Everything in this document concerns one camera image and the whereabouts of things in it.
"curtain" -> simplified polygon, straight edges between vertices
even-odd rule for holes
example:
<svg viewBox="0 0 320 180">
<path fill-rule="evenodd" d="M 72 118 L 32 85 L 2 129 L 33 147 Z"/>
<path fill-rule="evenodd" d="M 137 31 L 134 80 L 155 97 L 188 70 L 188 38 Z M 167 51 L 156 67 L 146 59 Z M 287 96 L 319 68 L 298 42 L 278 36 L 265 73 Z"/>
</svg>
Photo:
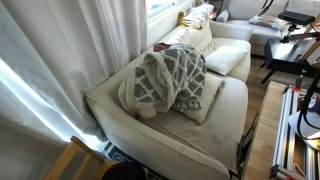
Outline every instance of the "curtain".
<svg viewBox="0 0 320 180">
<path fill-rule="evenodd" d="M 38 127 L 43 118 L 66 136 L 79 133 L 75 125 L 80 133 L 105 140 L 85 94 L 147 48 L 144 0 L 3 0 L 0 5 L 0 60 L 46 104 L 26 98 L 30 94 L 2 77 L 0 91 L 10 96 L 0 99 L 7 106 L 1 117 L 35 136 L 56 138 Z M 25 110 L 15 109 L 21 106 Z"/>
</svg>

